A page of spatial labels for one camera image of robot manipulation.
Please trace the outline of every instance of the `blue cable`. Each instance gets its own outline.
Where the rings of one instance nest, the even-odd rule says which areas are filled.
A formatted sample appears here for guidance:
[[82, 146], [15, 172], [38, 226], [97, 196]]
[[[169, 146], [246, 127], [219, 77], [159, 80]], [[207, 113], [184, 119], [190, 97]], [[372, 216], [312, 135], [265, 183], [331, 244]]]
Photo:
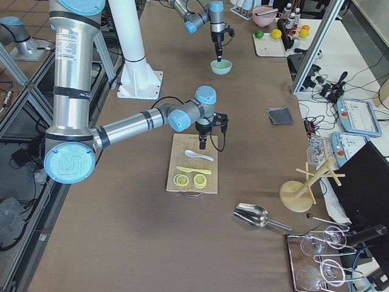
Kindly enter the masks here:
[[[359, 256], [361, 255], [361, 253], [363, 253], [369, 246], [365, 246], [364, 248], [362, 248], [358, 253], [357, 255], [355, 256], [354, 258], [354, 261], [353, 261], [353, 267], [352, 267], [352, 270], [355, 270], [355, 267], [357, 265], [357, 261], [358, 261], [358, 258]], [[350, 282], [350, 292], [353, 292], [353, 282]]]

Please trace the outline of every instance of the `bottle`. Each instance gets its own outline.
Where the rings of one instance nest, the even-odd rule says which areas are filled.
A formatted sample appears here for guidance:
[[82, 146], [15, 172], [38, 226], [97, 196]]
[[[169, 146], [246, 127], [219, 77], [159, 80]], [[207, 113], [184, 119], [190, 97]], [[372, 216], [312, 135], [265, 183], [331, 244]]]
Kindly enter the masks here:
[[292, 28], [292, 36], [296, 35], [298, 32], [298, 24], [300, 23], [300, 8], [296, 8], [295, 10], [295, 16], [294, 16], [294, 22], [293, 22], [293, 28]]
[[286, 30], [286, 34], [287, 35], [291, 35], [292, 31], [293, 31], [293, 24], [294, 24], [294, 18], [295, 18], [296, 14], [294, 12], [292, 12], [289, 17], [287, 18], [286, 20], [286, 23], [285, 23], [285, 30]]
[[286, 4], [286, 7], [284, 8], [284, 10], [282, 11], [282, 14], [281, 14], [281, 21], [283, 23], [286, 22], [287, 18], [291, 14], [291, 11], [292, 11], [292, 3]]

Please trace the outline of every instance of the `light blue cap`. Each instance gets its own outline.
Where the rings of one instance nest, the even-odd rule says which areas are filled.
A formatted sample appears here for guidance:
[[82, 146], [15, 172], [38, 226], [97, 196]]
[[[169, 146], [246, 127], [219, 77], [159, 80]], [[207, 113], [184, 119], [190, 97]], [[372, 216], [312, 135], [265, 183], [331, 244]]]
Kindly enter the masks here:
[[223, 2], [222, 1], [212, 1], [209, 4], [209, 9], [215, 13], [222, 12], [224, 10]]
[[55, 181], [75, 184], [86, 179], [95, 168], [95, 154], [87, 145], [65, 142], [50, 149], [44, 158], [44, 169]]
[[168, 122], [170, 126], [177, 132], [184, 131], [191, 125], [189, 115], [181, 109], [174, 109], [168, 115]]
[[83, 16], [96, 15], [105, 6], [105, 0], [58, 0], [58, 2], [71, 12]]
[[0, 19], [0, 23], [6, 26], [22, 26], [22, 21], [15, 16], [6, 16]]
[[216, 103], [216, 90], [211, 86], [203, 85], [196, 90], [196, 99], [206, 105], [214, 105]]
[[190, 21], [187, 21], [185, 23], [185, 27], [187, 28], [188, 33], [190, 34], [197, 32], [197, 26], [194, 23], [191, 23]]

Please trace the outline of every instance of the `lime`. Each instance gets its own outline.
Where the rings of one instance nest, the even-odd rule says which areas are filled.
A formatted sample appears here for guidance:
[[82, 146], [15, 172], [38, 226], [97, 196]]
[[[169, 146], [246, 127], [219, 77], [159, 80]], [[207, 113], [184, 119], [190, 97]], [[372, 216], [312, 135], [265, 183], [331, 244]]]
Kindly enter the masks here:
[[255, 33], [255, 37], [256, 38], [262, 38], [264, 36], [264, 33], [262, 30], [259, 30]]
[[177, 175], [174, 176], [173, 182], [176, 186], [185, 187], [189, 183], [189, 178], [186, 175], [182, 175], [178, 173]]
[[309, 32], [306, 29], [301, 29], [300, 33], [298, 34], [301, 38], [306, 38], [309, 35]]
[[199, 173], [198, 175], [194, 176], [193, 184], [198, 189], [203, 189], [207, 185], [207, 178], [204, 175]]
[[282, 36], [282, 32], [279, 29], [274, 29], [270, 35], [273, 39], [277, 40]]

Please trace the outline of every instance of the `wooden stand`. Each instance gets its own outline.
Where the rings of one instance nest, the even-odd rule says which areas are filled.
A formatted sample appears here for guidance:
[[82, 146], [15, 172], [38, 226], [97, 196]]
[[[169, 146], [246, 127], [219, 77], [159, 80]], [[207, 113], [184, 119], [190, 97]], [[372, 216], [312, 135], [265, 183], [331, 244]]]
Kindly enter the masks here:
[[322, 177], [332, 176], [338, 186], [342, 185], [338, 177], [344, 177], [345, 175], [337, 175], [334, 173], [331, 166], [336, 162], [336, 160], [333, 157], [328, 157], [325, 144], [324, 148], [326, 160], [315, 173], [308, 172], [308, 162], [305, 162], [305, 171], [302, 169], [296, 169], [298, 172], [305, 173], [306, 181], [304, 184], [298, 181], [287, 181], [281, 186], [280, 198], [282, 203], [289, 210], [299, 213], [306, 212], [312, 207], [312, 204], [316, 204], [311, 186]]

